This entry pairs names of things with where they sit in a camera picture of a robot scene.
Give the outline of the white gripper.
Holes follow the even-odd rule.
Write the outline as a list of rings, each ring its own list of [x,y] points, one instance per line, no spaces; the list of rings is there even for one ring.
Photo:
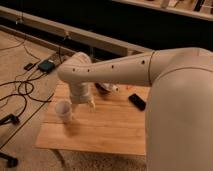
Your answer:
[[[70,99],[73,104],[87,103],[90,110],[95,110],[95,102],[92,100],[90,85],[88,83],[70,84]]]

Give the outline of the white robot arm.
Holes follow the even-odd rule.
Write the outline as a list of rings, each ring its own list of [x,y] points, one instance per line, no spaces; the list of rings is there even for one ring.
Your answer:
[[[96,63],[78,52],[58,76],[74,104],[91,99],[91,83],[149,87],[147,171],[213,171],[213,52],[177,48]]]

